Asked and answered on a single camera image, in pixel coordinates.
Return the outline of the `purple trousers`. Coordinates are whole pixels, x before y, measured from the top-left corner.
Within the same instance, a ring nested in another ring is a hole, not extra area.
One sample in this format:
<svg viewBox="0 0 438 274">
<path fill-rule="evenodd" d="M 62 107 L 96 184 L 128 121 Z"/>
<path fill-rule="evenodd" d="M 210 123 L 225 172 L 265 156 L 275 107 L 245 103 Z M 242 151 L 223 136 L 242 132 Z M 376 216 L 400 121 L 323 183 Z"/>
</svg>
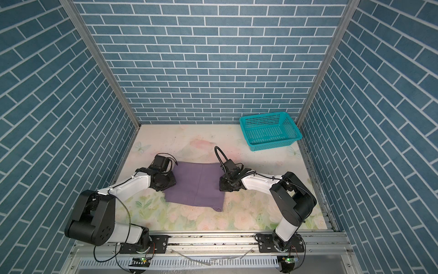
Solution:
<svg viewBox="0 0 438 274">
<path fill-rule="evenodd" d="M 223 211 L 225 193 L 220 191 L 220 178 L 224 172 L 220 163 L 180 162 L 173 174 L 176 184 L 164 191 L 167 202 Z"/>
</svg>

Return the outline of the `teal plastic basket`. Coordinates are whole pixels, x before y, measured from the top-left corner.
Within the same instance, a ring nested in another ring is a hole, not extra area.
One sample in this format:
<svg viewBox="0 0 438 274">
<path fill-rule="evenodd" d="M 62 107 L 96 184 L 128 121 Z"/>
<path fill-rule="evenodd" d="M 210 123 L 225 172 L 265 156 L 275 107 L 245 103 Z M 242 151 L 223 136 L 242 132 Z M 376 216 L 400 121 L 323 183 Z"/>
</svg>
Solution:
<svg viewBox="0 0 438 274">
<path fill-rule="evenodd" d="M 239 122 L 251 151 L 290 146 L 302 139 L 299 128 L 285 112 L 243 116 Z"/>
</svg>

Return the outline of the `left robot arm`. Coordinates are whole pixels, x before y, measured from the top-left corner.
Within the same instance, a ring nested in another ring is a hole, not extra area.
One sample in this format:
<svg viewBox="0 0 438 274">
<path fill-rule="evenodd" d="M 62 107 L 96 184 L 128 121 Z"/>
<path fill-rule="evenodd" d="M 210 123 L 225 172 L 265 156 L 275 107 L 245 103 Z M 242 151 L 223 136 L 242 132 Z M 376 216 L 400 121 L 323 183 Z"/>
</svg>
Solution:
<svg viewBox="0 0 438 274">
<path fill-rule="evenodd" d="M 128 179 L 97 191 L 83 191 L 68 218 L 65 236 L 95 247 L 114 243 L 120 244 L 121 250 L 150 252 L 154 244 L 149 229 L 132 223 L 124 201 L 149 188 L 161 192 L 175 186 L 173 169 L 178 165 L 173 155 L 158 153 L 149 167 L 136 169 Z"/>
</svg>

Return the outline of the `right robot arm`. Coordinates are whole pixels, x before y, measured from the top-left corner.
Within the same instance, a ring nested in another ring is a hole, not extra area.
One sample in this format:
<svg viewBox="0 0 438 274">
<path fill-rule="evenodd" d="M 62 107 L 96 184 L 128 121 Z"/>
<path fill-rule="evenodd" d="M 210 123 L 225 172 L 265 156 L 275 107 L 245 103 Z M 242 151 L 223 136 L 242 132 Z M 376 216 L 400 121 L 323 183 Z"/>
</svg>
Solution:
<svg viewBox="0 0 438 274">
<path fill-rule="evenodd" d="M 255 190 L 274 199 L 282 219 L 273 232 L 273 244 L 280 252 L 288 250 L 294 234 L 317 205 L 315 196 L 292 172 L 276 178 L 238 167 L 230 159 L 220 165 L 224 171 L 220 178 L 220 191 Z"/>
</svg>

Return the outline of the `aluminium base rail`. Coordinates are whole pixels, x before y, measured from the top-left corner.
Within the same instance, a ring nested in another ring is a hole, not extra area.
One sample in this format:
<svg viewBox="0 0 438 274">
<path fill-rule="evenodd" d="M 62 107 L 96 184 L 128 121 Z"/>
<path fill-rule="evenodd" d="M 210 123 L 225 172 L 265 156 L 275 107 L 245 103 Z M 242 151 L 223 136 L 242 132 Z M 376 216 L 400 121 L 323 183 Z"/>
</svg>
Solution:
<svg viewBox="0 0 438 274">
<path fill-rule="evenodd" d="M 280 255 L 267 231 L 250 232 L 157 232 L 147 253 L 123 247 L 117 257 L 127 256 L 241 256 Z M 293 255 L 346 255 L 352 247 L 344 232 L 300 231 L 293 237 Z"/>
</svg>

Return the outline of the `left corner aluminium post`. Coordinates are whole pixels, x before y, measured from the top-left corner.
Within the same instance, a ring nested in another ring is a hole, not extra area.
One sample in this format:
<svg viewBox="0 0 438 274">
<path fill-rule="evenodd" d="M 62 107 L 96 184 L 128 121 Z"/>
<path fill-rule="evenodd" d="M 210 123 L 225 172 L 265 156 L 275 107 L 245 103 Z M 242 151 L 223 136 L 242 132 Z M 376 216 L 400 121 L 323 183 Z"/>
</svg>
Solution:
<svg viewBox="0 0 438 274">
<path fill-rule="evenodd" d="M 128 103 L 127 98 L 125 97 L 125 95 L 124 95 L 121 87 L 119 86 L 115 76 L 113 75 L 111 69 L 109 68 L 104 56 L 102 55 L 102 53 L 98 47 L 98 45 L 96 44 L 95 40 L 93 39 L 92 34 L 90 33 L 88 27 L 86 26 L 85 21 L 83 20 L 78 9 L 76 8 L 74 1 L 60 0 L 59 2 L 62 5 L 62 7 L 64 8 L 65 12 L 67 13 L 69 19 L 72 21 L 76 30 L 78 31 L 81 39 L 85 43 L 85 45 L 86 45 L 87 49 L 89 50 L 89 52 L 91 53 L 93 59 L 95 60 L 95 62 L 99 66 L 102 74 L 104 75 L 105 79 L 109 83 L 109 85 L 112 88 L 117 99 L 119 100 L 122 107 L 124 108 L 127 115 L 129 116 L 135 129 L 138 131 L 140 129 L 141 124 L 140 124 L 138 118 L 136 117 L 132 107 Z"/>
</svg>

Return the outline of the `corner aluminium post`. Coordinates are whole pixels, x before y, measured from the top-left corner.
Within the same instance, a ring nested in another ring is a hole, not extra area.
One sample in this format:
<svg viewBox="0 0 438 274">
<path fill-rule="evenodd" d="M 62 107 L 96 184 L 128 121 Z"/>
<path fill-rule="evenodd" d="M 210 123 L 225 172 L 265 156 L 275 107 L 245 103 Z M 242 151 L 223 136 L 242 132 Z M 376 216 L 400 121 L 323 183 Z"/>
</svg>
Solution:
<svg viewBox="0 0 438 274">
<path fill-rule="evenodd" d="M 62 7 L 64 8 L 65 12 L 67 13 L 69 19 L 72 21 L 76 30 L 78 31 L 81 39 L 85 43 L 85 45 L 86 45 L 87 49 L 89 50 L 89 52 L 91 53 L 93 59 L 95 60 L 95 62 L 99 66 L 102 74 L 104 75 L 105 79 L 109 83 L 109 85 L 112 88 L 117 99 L 119 100 L 122 107 L 124 108 L 127 115 L 129 116 L 135 129 L 138 131 L 140 129 L 141 124 L 140 124 L 138 118 L 136 117 L 132 107 L 128 103 L 127 98 L 125 97 L 125 95 L 124 95 L 121 87 L 119 86 L 115 76 L 113 75 L 111 69 L 109 68 L 104 56 L 102 55 L 102 53 L 98 47 L 98 45 L 96 44 L 95 40 L 93 39 L 92 34 L 90 33 L 88 27 L 86 26 L 85 21 L 83 20 L 78 9 L 76 8 L 74 1 L 60 0 L 59 2 L 62 5 Z"/>
<path fill-rule="evenodd" d="M 327 48 L 327 52 L 323 58 L 323 61 L 321 62 L 320 68 L 318 70 L 318 73 L 315 77 L 315 80 L 313 82 L 313 85 L 309 89 L 309 93 L 304 101 L 304 105 L 297 117 L 297 120 L 295 121 L 296 125 L 300 128 L 303 123 L 304 119 L 310 109 L 310 106 L 312 104 L 313 99 L 315 98 L 318 89 L 324 79 L 324 76 L 327 73 L 327 70 L 334 58 L 334 55 L 336 53 L 336 50 L 338 49 L 341 40 L 346 32 L 346 29 L 352 19 L 352 16 L 354 15 L 356 8 L 358 7 L 360 3 L 360 0 L 351 0 L 347 3 L 347 6 L 342 14 L 342 17 L 340 19 L 339 25 L 336 28 L 333 38 Z"/>
</svg>

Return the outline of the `right corner aluminium post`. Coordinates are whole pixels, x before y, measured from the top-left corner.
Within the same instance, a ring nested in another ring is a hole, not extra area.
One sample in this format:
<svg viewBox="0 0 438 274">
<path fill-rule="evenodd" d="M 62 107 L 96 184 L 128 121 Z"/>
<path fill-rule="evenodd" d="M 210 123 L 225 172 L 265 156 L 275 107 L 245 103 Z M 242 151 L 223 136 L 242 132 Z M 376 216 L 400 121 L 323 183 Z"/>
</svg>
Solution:
<svg viewBox="0 0 438 274">
<path fill-rule="evenodd" d="M 360 3 L 360 0 L 351 0 L 347 3 L 347 6 L 342 14 L 342 17 L 340 19 L 339 25 L 336 28 L 333 38 L 327 48 L 327 52 L 323 58 L 323 61 L 321 62 L 320 68 L 318 70 L 318 73 L 315 77 L 315 80 L 313 82 L 313 85 L 309 89 L 309 93 L 304 101 L 304 105 L 297 117 L 297 120 L 295 121 L 296 125 L 300 128 L 303 123 L 304 119 L 310 109 L 310 106 L 312 104 L 313 99 L 315 98 L 318 89 L 324 79 L 324 76 L 327 73 L 327 70 L 334 58 L 334 55 L 336 53 L 336 50 L 338 49 L 341 40 L 346 32 L 346 29 L 352 19 L 352 16 L 354 15 L 356 8 L 358 7 Z"/>
</svg>

